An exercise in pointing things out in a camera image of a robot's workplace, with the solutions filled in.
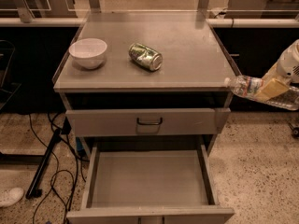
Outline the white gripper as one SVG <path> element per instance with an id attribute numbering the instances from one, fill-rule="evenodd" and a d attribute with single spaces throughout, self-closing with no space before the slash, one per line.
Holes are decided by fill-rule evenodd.
<path id="1" fill-rule="evenodd" d="M 290 83 L 299 83 L 299 39 L 281 53 L 277 64 L 273 64 L 262 79 L 254 81 L 254 99 L 266 102 L 280 96 L 289 89 Z"/>

